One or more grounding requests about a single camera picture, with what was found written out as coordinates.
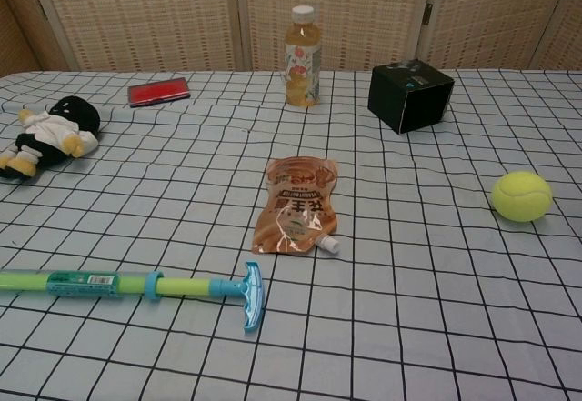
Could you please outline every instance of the blue hilt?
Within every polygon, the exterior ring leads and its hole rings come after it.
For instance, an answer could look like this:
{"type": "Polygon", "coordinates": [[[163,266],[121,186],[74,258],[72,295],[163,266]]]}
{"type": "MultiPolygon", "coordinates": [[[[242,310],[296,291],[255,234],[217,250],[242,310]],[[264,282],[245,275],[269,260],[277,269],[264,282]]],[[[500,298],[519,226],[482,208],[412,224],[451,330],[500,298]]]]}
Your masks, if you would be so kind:
{"type": "Polygon", "coordinates": [[[253,331],[261,322],[265,290],[257,262],[246,262],[243,281],[210,280],[211,296],[243,296],[245,298],[245,331],[253,331]]]}

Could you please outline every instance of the doll head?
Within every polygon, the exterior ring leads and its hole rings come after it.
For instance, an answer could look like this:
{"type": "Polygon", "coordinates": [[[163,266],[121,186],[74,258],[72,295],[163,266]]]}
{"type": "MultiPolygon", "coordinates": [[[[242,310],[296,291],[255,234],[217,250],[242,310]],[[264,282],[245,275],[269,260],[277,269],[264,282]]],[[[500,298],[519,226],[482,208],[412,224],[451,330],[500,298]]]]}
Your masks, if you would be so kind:
{"type": "Polygon", "coordinates": [[[101,124],[99,113],[83,98],[67,96],[56,103],[48,113],[75,122],[79,125],[79,130],[90,131],[97,137],[99,124],[101,124]]]}

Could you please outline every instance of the woven screen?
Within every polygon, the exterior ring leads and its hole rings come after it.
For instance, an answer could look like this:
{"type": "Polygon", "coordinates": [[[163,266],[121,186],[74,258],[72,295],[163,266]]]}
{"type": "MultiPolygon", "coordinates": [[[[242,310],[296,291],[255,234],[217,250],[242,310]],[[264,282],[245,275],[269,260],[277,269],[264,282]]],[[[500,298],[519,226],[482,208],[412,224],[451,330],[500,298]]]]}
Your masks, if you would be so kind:
{"type": "Polygon", "coordinates": [[[37,0],[7,0],[44,70],[65,71],[65,57],[37,0]]]}
{"type": "Polygon", "coordinates": [[[561,0],[544,39],[542,69],[582,69],[582,0],[561,0]]]}
{"type": "Polygon", "coordinates": [[[53,0],[84,70],[234,69],[227,0],[53,0]]]}
{"type": "Polygon", "coordinates": [[[368,69],[411,56],[421,12],[418,0],[246,0],[253,69],[282,67],[284,36],[291,8],[316,8],[323,32],[322,67],[368,69]]]}
{"type": "Polygon", "coordinates": [[[434,2],[419,52],[431,65],[528,68],[557,0],[434,2]]]}
{"type": "Polygon", "coordinates": [[[39,69],[6,0],[0,0],[0,77],[39,69]]]}

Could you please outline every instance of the green handle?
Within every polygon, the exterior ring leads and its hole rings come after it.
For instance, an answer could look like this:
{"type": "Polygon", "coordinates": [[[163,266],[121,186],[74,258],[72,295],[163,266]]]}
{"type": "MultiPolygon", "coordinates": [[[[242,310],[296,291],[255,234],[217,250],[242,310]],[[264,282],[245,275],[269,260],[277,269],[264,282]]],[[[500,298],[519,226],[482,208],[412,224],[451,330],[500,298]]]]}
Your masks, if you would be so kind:
{"type": "MultiPolygon", "coordinates": [[[[119,274],[117,293],[143,294],[146,290],[146,275],[119,274]]],[[[0,271],[0,290],[46,291],[49,272],[27,273],[0,271]]],[[[201,278],[158,278],[156,293],[159,295],[208,296],[210,280],[201,278]]]]}

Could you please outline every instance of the stuffed toy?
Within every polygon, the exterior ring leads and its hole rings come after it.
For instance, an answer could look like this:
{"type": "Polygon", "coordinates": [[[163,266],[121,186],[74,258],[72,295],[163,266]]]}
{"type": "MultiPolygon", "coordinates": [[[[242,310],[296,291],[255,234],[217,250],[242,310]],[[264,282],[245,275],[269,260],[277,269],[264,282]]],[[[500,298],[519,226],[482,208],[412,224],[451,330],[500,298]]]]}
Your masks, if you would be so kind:
{"type": "Polygon", "coordinates": [[[70,155],[80,157],[99,145],[99,113],[78,96],[63,98],[40,115],[24,108],[18,119],[25,131],[0,154],[3,177],[30,178],[36,175],[37,165],[56,165],[70,155]]]}

